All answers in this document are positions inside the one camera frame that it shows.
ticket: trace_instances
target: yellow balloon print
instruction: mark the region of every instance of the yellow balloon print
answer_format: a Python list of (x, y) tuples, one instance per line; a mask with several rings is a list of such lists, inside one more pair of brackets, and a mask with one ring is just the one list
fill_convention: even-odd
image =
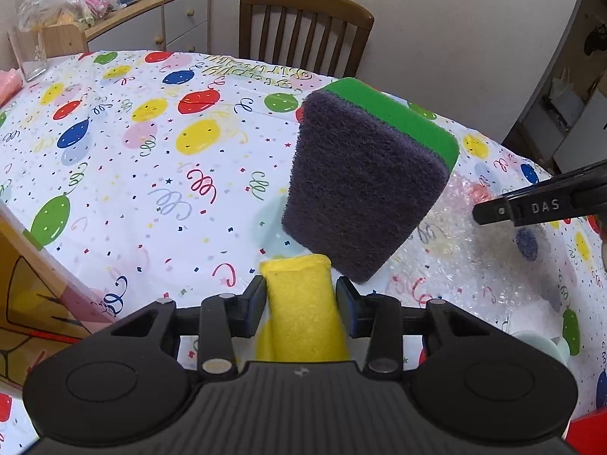
[(62, 92), (63, 92), (63, 83), (62, 82), (54, 83), (42, 95), (42, 98), (40, 99), (40, 104), (42, 106), (46, 106), (47, 104), (50, 104), (57, 97), (59, 97), (59, 94), (61, 94)]
[(131, 119), (137, 123), (151, 120), (164, 113), (166, 106), (166, 99), (150, 99), (133, 111)]
[(590, 248), (581, 232), (576, 233), (576, 246), (583, 261), (590, 260)]
[(182, 154), (190, 156), (217, 142), (220, 133), (221, 129), (214, 119), (201, 119), (179, 134), (175, 147)]
[(130, 65), (118, 65), (114, 66), (111, 70), (105, 72), (103, 78), (118, 78), (122, 77), (122, 75), (127, 74), (131, 70)]
[(473, 156), (481, 159), (487, 159), (489, 156), (487, 144), (474, 135), (468, 134), (464, 137), (464, 148)]

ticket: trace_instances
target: party tablecloth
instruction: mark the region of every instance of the party tablecloth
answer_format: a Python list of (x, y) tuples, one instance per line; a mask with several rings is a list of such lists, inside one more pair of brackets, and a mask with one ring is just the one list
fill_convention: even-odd
[[(307, 252), (280, 217), (302, 100), (332, 80), (204, 54), (56, 60), (0, 113), (1, 201), (45, 258), (117, 319), (158, 297), (184, 307), (240, 293), (264, 259)], [(575, 354), (568, 364), (580, 387), (575, 415), (603, 405), (607, 276), (594, 220), (477, 226), (474, 203), (548, 174), (399, 101), (449, 130), (460, 156), (435, 207), (359, 290), (408, 306), (441, 296), (505, 331), (562, 333)], [(183, 341), (186, 366), (195, 345)], [(415, 367), (420, 349), (419, 340), (406, 342), (406, 367)]]

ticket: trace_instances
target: chair backrest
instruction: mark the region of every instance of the chair backrest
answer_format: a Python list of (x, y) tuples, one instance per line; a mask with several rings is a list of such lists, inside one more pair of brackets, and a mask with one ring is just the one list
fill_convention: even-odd
[(360, 58), (365, 50), (366, 40), (369, 37), (369, 33), (371, 32), (371, 28), (373, 27), (373, 22), (375, 20), (373, 15), (371, 15), (371, 13), (364, 7), (360, 6), (358, 3), (351, 2), (350, 0), (241, 0), (239, 56), (242, 59), (251, 59), (251, 31), (254, 5), (265, 5), (265, 15), (263, 17), (261, 39), (259, 42), (258, 60), (266, 61), (265, 56), (266, 47), (268, 45), (271, 8), (273, 6), (278, 6), (280, 7), (280, 19), (278, 20), (276, 37), (274, 40), (274, 51), (271, 59), (272, 64), (278, 64), (283, 43), (283, 36), (285, 34), (286, 13), (288, 9), (293, 9), (297, 11), (297, 15), (295, 17), (295, 22), (291, 33), (291, 40), (289, 42), (289, 48), (286, 55), (286, 66), (293, 66), (297, 41), (302, 23), (302, 15), (303, 12), (309, 12), (312, 13), (312, 18), (305, 45), (303, 47), (304, 49), (301, 63), (299, 65), (300, 68), (308, 70), (311, 69), (311, 67), (308, 67), (308, 61), (310, 59), (310, 52), (312, 50), (316, 26), (319, 23), (318, 17), (320, 14), (323, 14), (327, 16), (327, 21), (325, 23), (324, 32), (322, 33), (316, 61), (313, 69), (311, 70), (314, 71), (314, 73), (321, 72), (321, 66), (325, 58), (327, 44), (329, 43), (329, 36), (333, 26), (333, 19), (336, 19), (340, 20), (342, 23), (339, 27), (335, 47), (329, 63), (328, 75), (335, 74), (338, 66), (339, 55), (341, 54), (341, 50), (344, 45), (344, 38), (348, 24), (354, 25), (357, 29), (350, 48), (350, 56), (348, 56), (348, 61), (345, 65), (344, 77), (353, 77), (356, 75), (356, 70), (360, 64)]

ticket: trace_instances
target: metal screw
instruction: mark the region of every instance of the metal screw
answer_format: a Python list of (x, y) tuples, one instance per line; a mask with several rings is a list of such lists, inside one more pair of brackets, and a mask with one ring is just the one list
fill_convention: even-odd
[(380, 357), (378, 359), (374, 359), (369, 363), (369, 369), (374, 371), (375, 373), (393, 373), (398, 369), (398, 363), (393, 359), (389, 359), (387, 357)]
[(232, 363), (227, 359), (214, 357), (213, 359), (207, 359), (202, 363), (202, 369), (210, 374), (224, 374), (232, 369)]

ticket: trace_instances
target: cabinet drawer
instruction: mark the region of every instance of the cabinet drawer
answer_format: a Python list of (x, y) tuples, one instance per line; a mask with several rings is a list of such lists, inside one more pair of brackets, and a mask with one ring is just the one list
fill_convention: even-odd
[(209, 0), (173, 0), (164, 5), (165, 37), (170, 43), (207, 21)]
[(163, 44), (162, 10), (157, 6), (89, 41), (89, 51), (163, 50)]
[(166, 45), (166, 50), (173, 53), (207, 53), (207, 25), (208, 22), (204, 22), (204, 24), (194, 27), (181, 38)]

